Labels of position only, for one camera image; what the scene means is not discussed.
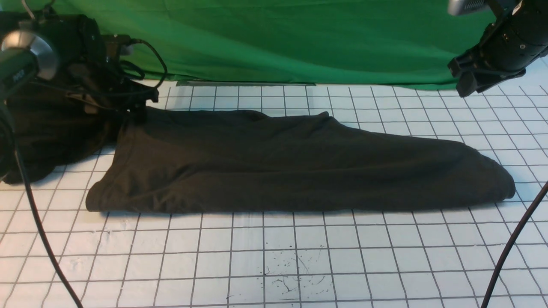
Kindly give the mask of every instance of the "black fabric pile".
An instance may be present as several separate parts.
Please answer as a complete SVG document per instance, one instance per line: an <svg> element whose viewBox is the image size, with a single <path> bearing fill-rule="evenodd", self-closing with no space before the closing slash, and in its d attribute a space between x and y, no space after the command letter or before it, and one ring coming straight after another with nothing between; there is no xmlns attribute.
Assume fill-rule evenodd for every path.
<svg viewBox="0 0 548 308"><path fill-rule="evenodd" d="M504 168L455 141L365 132L327 113L148 112L122 127L89 211L411 211L515 193Z"/></svg>
<svg viewBox="0 0 548 308"><path fill-rule="evenodd" d="M114 111L96 109L88 113L83 102L66 97L64 92L33 84L11 96L7 107L33 182L44 179L57 166L77 163L115 142L123 122L122 116ZM3 181L22 182L17 165L11 167Z"/></svg>

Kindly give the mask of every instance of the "green screen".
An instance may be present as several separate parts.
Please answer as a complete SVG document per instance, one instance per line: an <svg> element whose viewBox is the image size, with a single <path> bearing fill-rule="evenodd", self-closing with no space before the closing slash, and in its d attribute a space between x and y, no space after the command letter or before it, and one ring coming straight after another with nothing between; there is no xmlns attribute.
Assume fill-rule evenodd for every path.
<svg viewBox="0 0 548 308"><path fill-rule="evenodd" d="M28 0L32 9L45 1ZM22 11L19 0L0 0ZM103 33L149 41L171 80L455 85L447 63L475 45L490 12L454 17L446 0L58 0ZM162 72L139 46L128 59Z"/></svg>

